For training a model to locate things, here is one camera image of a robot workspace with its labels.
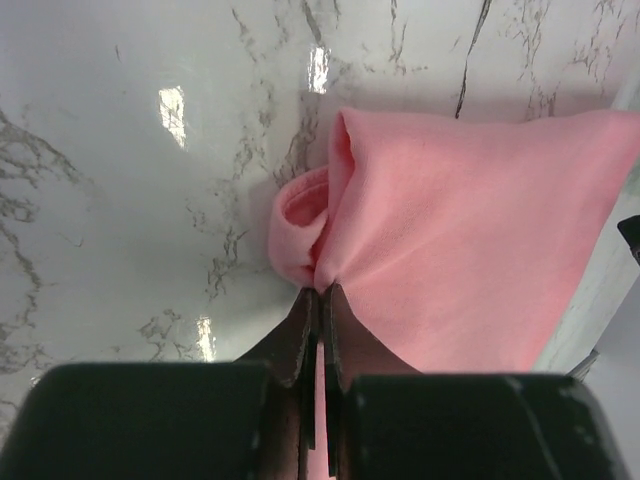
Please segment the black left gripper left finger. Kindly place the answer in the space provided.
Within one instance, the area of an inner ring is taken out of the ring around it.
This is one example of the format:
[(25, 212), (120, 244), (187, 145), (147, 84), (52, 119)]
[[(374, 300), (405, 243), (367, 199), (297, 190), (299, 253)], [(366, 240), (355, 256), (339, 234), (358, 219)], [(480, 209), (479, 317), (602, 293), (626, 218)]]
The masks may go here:
[(239, 358), (266, 368), (254, 446), (254, 479), (305, 479), (308, 453), (315, 448), (315, 388), (318, 297), (299, 292), (289, 313)]

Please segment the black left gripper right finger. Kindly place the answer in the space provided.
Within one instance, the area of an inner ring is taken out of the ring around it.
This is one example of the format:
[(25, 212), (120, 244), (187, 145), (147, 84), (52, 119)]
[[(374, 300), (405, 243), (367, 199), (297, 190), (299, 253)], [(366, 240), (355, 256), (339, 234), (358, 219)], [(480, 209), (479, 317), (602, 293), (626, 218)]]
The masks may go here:
[(346, 447), (343, 403), (354, 379), (364, 376), (418, 375), (354, 314), (343, 287), (332, 284), (322, 296), (324, 383), (329, 475), (340, 473)]

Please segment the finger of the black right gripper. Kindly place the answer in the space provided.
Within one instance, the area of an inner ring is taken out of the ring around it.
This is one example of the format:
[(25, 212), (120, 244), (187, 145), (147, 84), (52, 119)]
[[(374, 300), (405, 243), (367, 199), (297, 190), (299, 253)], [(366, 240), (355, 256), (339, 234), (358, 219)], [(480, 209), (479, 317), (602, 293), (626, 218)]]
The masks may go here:
[(617, 229), (628, 245), (632, 257), (640, 264), (640, 215), (621, 220)]

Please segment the pink t-shirt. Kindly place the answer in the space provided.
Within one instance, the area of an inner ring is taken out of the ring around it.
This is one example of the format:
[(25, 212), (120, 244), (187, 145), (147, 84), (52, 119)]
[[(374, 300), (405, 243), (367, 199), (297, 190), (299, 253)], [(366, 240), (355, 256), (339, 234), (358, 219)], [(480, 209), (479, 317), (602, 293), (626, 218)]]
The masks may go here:
[[(340, 110), (328, 160), (272, 207), (273, 268), (356, 317), (418, 375), (360, 376), (345, 478), (625, 479), (592, 395), (530, 369), (570, 303), (639, 153), (639, 117), (518, 124)], [(328, 470), (324, 364), (316, 447)]]

